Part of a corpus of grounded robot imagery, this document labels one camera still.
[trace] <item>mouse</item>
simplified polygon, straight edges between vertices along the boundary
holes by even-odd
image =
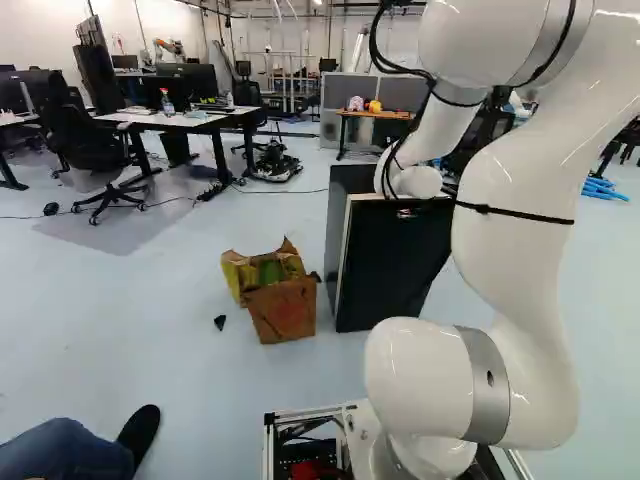
[[[44,206],[42,213],[44,213],[46,217],[50,217],[58,213],[58,210],[60,210],[60,204],[57,202],[49,202]]]

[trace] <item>gray partition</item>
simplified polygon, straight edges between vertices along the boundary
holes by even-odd
[[[374,98],[378,90],[378,77],[369,75],[325,74],[323,80],[323,108],[330,110],[346,107],[356,95]]]
[[[385,110],[417,112],[427,91],[427,82],[422,78],[381,77],[378,100]]]
[[[336,111],[344,108],[353,96],[377,98],[385,110],[403,110],[415,113],[424,96],[426,84],[423,79],[409,75],[385,76],[366,73],[325,72],[322,75],[320,105],[320,146],[338,148],[340,141],[340,117]],[[380,152],[372,144],[375,125],[379,120],[351,118],[347,122],[345,142],[349,150]]]

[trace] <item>trash on floor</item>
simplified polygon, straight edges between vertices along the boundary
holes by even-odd
[[[248,307],[260,343],[315,335],[316,277],[285,237],[274,252],[247,257],[228,250],[220,263],[236,302]]]

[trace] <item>white wall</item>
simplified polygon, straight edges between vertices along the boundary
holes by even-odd
[[[188,56],[206,58],[206,44],[198,9],[173,0],[137,1],[152,57],[154,57],[154,51],[151,41],[154,37],[159,37],[182,40]],[[2,3],[0,31],[5,39],[0,42],[0,63],[14,63],[19,69],[26,69],[30,65],[59,68],[63,70],[69,84],[80,86],[80,75],[71,47],[78,43],[75,26],[89,16],[86,0],[0,0],[0,2]],[[283,14],[291,15],[286,2],[281,0],[281,3]],[[92,0],[92,4],[95,13],[100,15],[111,53],[121,53],[113,46],[114,35],[119,35],[123,40],[125,52],[138,54],[144,44],[135,13],[134,0]],[[294,5],[301,15],[306,14],[307,11],[313,12],[313,7],[308,7],[306,0],[294,0]],[[239,12],[247,12],[251,9],[254,15],[271,14],[270,6],[264,0],[250,4],[235,3],[233,8]],[[317,57],[310,67],[316,70],[317,59],[327,57],[328,54],[328,21],[323,16],[325,8],[325,6],[318,7],[317,17],[301,18],[300,24],[293,19],[285,18],[282,27],[276,19],[254,19],[250,22],[245,19],[233,19],[233,37],[237,57],[243,58],[241,53],[247,50],[263,51],[269,38],[271,38],[273,49],[281,50],[282,33],[284,33],[285,50],[297,52],[300,45],[301,25],[302,30],[309,30],[309,53]],[[342,9],[334,9],[334,15],[342,15],[342,13]],[[335,16],[332,20],[330,56],[340,61],[344,35],[345,67],[351,58],[360,28],[365,23],[371,22],[374,9],[367,9],[361,13],[361,16],[347,18]],[[414,66],[417,59],[416,33],[419,20],[419,16],[396,16],[393,21],[385,17],[380,24],[378,35],[381,50],[398,63]],[[221,25],[228,54],[232,58],[230,32],[224,27],[224,18],[221,18]],[[392,27],[391,35],[389,35],[389,26]],[[220,33],[215,14],[210,13],[205,18],[205,27],[209,42],[219,40]],[[365,53],[361,61],[361,71],[367,63],[368,56]],[[254,64],[254,71],[261,69],[261,65]]]
[[[248,7],[242,4],[243,12],[249,11]],[[254,15],[270,15],[271,9],[264,9],[261,3],[254,2],[255,8],[251,11]],[[298,14],[306,13],[306,5],[294,4]],[[324,15],[323,7],[318,11],[317,17],[300,18],[300,25],[303,30],[309,30],[309,54],[314,55],[317,58],[331,57],[336,58],[338,63],[342,57],[344,67],[349,65],[353,48],[355,46],[356,38],[360,29],[365,24],[371,24],[373,20],[373,14],[375,9],[369,8],[358,12],[353,16],[342,16],[342,9],[334,8],[334,17],[331,22],[331,42],[329,51],[328,42],[328,19]],[[282,8],[283,14],[291,15],[291,10],[288,8]],[[380,22],[378,27],[378,45],[380,50],[394,60],[396,63],[407,65],[409,67],[416,66],[418,62],[417,50],[417,32],[420,23],[420,16],[396,15],[393,20],[385,16]],[[236,47],[236,54],[239,56],[240,52],[252,50],[263,51],[265,45],[271,38],[271,46],[274,50],[282,50],[282,35],[284,33],[284,49],[285,50],[299,50],[299,29],[300,25],[296,23],[294,19],[285,18],[282,22],[282,27],[277,19],[252,19],[234,20],[233,22],[233,34],[234,45]],[[249,38],[251,45],[247,46],[247,30],[250,28]],[[366,64],[369,62],[368,48],[365,50],[360,61],[359,71],[363,71]]]
[[[81,86],[72,47],[77,45],[75,27],[90,15],[86,0],[0,0],[0,63],[18,69],[30,65],[62,69],[70,85]],[[113,35],[123,39],[125,52],[138,54],[144,48],[133,0],[92,0],[100,16],[112,54],[121,53],[112,45]],[[205,58],[200,13],[173,0],[138,0],[140,17],[151,56],[154,37],[182,40],[190,57]]]

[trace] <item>blue floor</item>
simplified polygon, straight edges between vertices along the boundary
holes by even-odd
[[[224,140],[226,147],[242,141],[233,135]],[[285,142],[303,160],[304,173],[285,186],[251,183],[247,191],[327,187],[335,152],[320,150],[317,140]],[[145,145],[162,154],[154,135],[145,137]],[[202,153],[201,163],[213,164],[208,139],[191,138],[191,148]],[[227,156],[240,173],[241,158]],[[640,334],[635,160],[608,171],[631,203],[580,202],[560,298],[583,392],[582,414],[567,445],[525,453],[538,480],[640,473],[633,457],[640,404],[633,373]],[[65,186],[68,179],[49,178],[56,157],[30,154],[13,162],[16,176],[31,188],[0,190],[0,216],[37,215],[49,201],[68,209],[83,197]],[[176,169],[156,177],[153,199],[192,197],[205,187]],[[270,251],[286,235],[307,269],[321,272],[326,203],[326,192],[229,190],[195,208],[181,199],[144,213],[111,209],[99,228],[74,215],[0,220],[0,441],[56,416],[73,417],[113,438],[137,407],[153,402],[164,421],[138,478],[259,478],[264,412],[365,395],[366,333],[333,331],[321,287],[316,337],[260,345],[248,312],[227,291],[219,257],[229,248]],[[213,324],[219,314],[227,315],[223,332]],[[450,262],[422,316],[486,326],[491,315]]]

